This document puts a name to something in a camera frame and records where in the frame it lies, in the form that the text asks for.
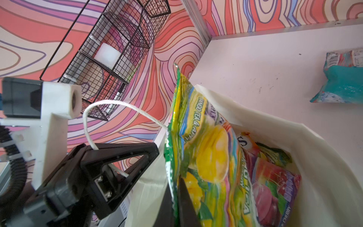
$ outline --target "white rope loop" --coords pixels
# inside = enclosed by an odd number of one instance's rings
[[[88,141],[88,143],[90,144],[91,148],[93,150],[99,150],[98,147],[96,146],[96,144],[93,142],[93,140],[91,139],[91,136],[88,132],[88,127],[87,127],[87,116],[88,116],[88,113],[91,111],[92,108],[96,107],[96,106],[99,106],[99,105],[104,105],[104,104],[115,104],[115,105],[124,105],[126,107],[129,107],[131,109],[133,109],[134,111],[138,112],[139,114],[149,118],[150,120],[152,120],[153,122],[155,122],[157,125],[165,128],[165,129],[168,129],[168,127],[166,125],[164,125],[163,123],[161,123],[159,120],[157,120],[156,118],[154,118],[153,116],[151,116],[150,114],[148,114],[147,112],[143,111],[142,109],[139,109],[137,108],[136,106],[134,105],[131,105],[130,103],[127,103],[127,102],[123,102],[123,101],[119,101],[119,100],[101,100],[101,101],[98,101],[98,102],[95,102],[95,103],[92,103],[90,104],[83,112],[82,114],[82,120],[83,120],[83,127],[85,128],[85,136],[86,136],[86,139]],[[115,170],[116,172],[118,172],[119,174],[121,174],[122,176],[124,177],[128,177],[129,175],[127,173],[125,173],[124,171],[118,169],[116,166],[114,166],[113,164],[109,164],[110,168]],[[138,180],[139,182],[143,183],[143,184],[146,184],[146,185],[157,185],[157,186],[161,186],[163,184],[159,183],[159,182],[149,182],[150,180],[147,180],[147,179],[139,179]]]

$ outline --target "fruit graphic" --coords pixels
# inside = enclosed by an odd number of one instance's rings
[[[280,220],[278,212],[278,199],[274,197],[266,185],[258,182],[252,185],[253,195],[256,201],[258,220],[264,226],[276,226]]]
[[[198,180],[193,174],[187,172],[186,178],[184,178],[185,185],[187,186],[190,199],[193,203],[194,210],[198,213],[200,208],[200,199],[203,196],[202,189],[198,185]]]
[[[203,220],[201,221],[202,227],[212,227],[213,221],[212,220]]]
[[[296,190],[299,190],[300,181],[301,181],[301,176],[294,174],[294,184],[295,184]]]
[[[228,172],[228,134],[221,125],[209,125],[196,149],[196,166],[202,180],[223,181]]]
[[[277,186],[277,192],[281,195],[285,195],[285,190],[286,190],[286,181],[279,182]]]

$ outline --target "black corrugated cable conduit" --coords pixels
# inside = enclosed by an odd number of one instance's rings
[[[11,141],[9,130],[0,125],[0,143]],[[8,156],[19,154],[15,144],[4,147]],[[14,201],[22,192],[27,177],[26,162],[23,158],[10,160],[10,182],[7,190],[0,195],[0,207]]]

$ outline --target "snack bag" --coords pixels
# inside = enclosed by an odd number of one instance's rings
[[[363,48],[328,52],[323,71],[328,81],[310,102],[363,103]]]
[[[257,157],[260,156],[260,149],[247,132],[240,133],[237,136],[237,140],[244,150],[248,174],[252,178],[254,164],[256,163]]]
[[[238,143],[240,146],[245,149],[247,152],[255,155],[256,157],[260,153],[260,149],[257,146],[257,144],[252,140],[252,138],[249,136],[250,133],[248,132],[242,132],[237,136]]]
[[[264,145],[263,143],[256,142],[261,152],[259,157],[262,159],[275,164],[279,167],[286,168],[288,163],[292,163],[293,160],[290,154],[284,152],[284,150],[280,148],[272,148]]]
[[[176,226],[179,177],[202,226],[260,226],[246,160],[231,125],[179,69],[170,113],[164,156]]]
[[[257,158],[252,176],[258,220],[264,226],[286,226],[301,176]]]

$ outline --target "white cloth bag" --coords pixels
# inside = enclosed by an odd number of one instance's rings
[[[243,126],[291,153],[302,180],[288,226],[363,226],[362,187],[344,160],[317,133],[303,124],[245,108],[200,85],[195,88],[231,124]],[[155,174],[158,169],[164,176],[162,165],[165,160],[161,156],[148,171]],[[153,226],[164,191],[165,187],[136,184],[126,226]]]

